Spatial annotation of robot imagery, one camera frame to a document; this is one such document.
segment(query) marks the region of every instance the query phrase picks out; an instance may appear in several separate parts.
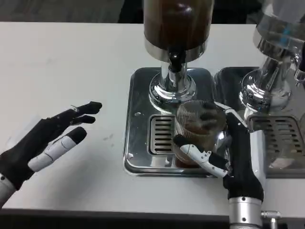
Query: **brown liquid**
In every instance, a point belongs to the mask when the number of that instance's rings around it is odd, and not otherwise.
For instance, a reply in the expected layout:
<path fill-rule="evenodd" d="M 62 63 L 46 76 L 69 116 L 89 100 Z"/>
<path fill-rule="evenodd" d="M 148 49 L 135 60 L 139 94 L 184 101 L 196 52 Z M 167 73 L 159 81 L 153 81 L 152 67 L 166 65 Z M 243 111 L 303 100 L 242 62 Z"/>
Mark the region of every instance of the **brown liquid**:
<path fill-rule="evenodd" d="M 193 49 L 209 36 L 214 0 L 145 0 L 144 34 L 153 45 Z"/>

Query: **drip tray grate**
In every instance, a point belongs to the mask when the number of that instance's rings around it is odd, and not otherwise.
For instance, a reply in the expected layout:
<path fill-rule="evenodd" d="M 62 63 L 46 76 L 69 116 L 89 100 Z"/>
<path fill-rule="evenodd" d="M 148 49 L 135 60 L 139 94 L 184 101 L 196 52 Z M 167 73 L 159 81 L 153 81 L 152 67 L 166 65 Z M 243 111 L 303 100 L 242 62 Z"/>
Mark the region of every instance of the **drip tray grate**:
<path fill-rule="evenodd" d="M 283 155 L 290 158 L 305 156 L 304 141 L 293 117 L 253 115 L 248 123 L 253 130 L 264 131 L 269 162 Z"/>
<path fill-rule="evenodd" d="M 150 151 L 152 154 L 173 153 L 174 116 L 158 115 L 151 118 Z"/>

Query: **white table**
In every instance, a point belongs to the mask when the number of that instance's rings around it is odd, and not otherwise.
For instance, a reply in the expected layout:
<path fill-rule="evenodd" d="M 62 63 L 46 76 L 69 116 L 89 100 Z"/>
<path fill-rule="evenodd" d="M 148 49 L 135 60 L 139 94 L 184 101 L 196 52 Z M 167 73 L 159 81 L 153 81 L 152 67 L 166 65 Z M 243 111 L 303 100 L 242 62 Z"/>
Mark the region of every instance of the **white table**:
<path fill-rule="evenodd" d="M 254 25 L 212 25 L 208 48 L 190 67 L 212 74 L 226 66 L 258 66 Z M 143 25 L 0 23 L 0 146 L 34 114 L 70 104 L 103 103 L 88 136 L 35 174 L 9 209 L 227 216 L 227 191 L 215 178 L 135 177 L 123 167 L 132 73 L 159 66 L 143 45 Z M 303 179 L 267 181 L 264 209 L 305 217 Z"/>

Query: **black robotic glove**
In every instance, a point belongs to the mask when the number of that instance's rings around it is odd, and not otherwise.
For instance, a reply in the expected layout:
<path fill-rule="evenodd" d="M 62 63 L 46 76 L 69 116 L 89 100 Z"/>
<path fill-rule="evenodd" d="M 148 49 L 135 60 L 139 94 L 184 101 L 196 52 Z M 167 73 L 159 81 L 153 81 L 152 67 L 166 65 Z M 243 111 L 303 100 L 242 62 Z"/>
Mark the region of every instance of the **black robotic glove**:
<path fill-rule="evenodd" d="M 29 162 L 44 152 L 46 148 L 51 149 L 48 146 L 49 142 L 58 138 L 70 125 L 94 123 L 95 118 L 86 114 L 97 114 L 101 107 L 101 103 L 90 102 L 80 107 L 73 107 L 54 117 L 41 119 L 14 147 L 0 155 L 0 173 L 19 190 L 22 183 L 35 172 L 35 169 L 29 167 Z M 64 136 L 65 140 L 68 140 L 66 141 L 68 146 L 59 142 L 53 147 L 54 151 L 57 150 L 54 155 L 45 153 L 44 158 L 37 159 L 41 159 L 41 162 L 47 166 L 81 142 L 86 135 L 87 133 L 82 127 L 77 127 Z"/>

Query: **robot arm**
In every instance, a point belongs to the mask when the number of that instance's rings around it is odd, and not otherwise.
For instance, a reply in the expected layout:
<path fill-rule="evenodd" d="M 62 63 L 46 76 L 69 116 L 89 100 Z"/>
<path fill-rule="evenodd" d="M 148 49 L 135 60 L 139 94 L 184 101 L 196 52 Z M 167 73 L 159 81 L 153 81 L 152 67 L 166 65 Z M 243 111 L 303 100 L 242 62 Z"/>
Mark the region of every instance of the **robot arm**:
<path fill-rule="evenodd" d="M 228 190 L 230 228 L 261 228 L 261 205 L 264 199 L 264 133 L 250 133 L 235 111 L 226 111 L 232 137 L 232 169 L 224 158 L 189 142 L 182 135 L 174 143 L 202 168 L 223 180 Z"/>
<path fill-rule="evenodd" d="M 0 207 L 35 172 L 51 165 L 79 144 L 87 135 L 82 127 L 57 138 L 70 125 L 94 123 L 95 118 L 85 114 L 97 114 L 101 107 L 101 103 L 90 102 L 52 118 L 36 119 L 25 131 L 11 138 L 7 150 L 0 155 Z"/>

